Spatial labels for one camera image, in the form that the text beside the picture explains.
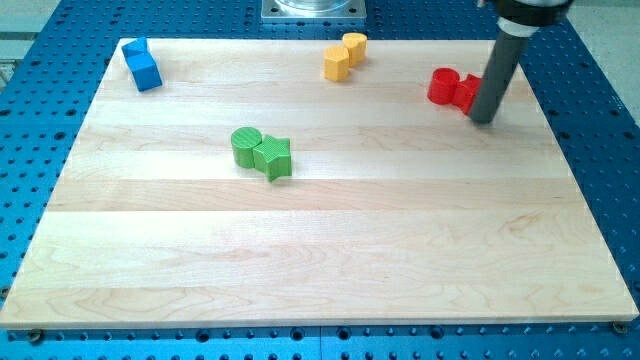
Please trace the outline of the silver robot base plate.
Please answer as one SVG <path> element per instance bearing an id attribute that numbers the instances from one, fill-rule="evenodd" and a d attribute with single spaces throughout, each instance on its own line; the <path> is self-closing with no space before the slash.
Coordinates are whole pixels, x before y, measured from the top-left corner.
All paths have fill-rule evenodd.
<path id="1" fill-rule="evenodd" d="M 286 20 L 362 20 L 365 0 L 262 0 L 261 18 Z"/>

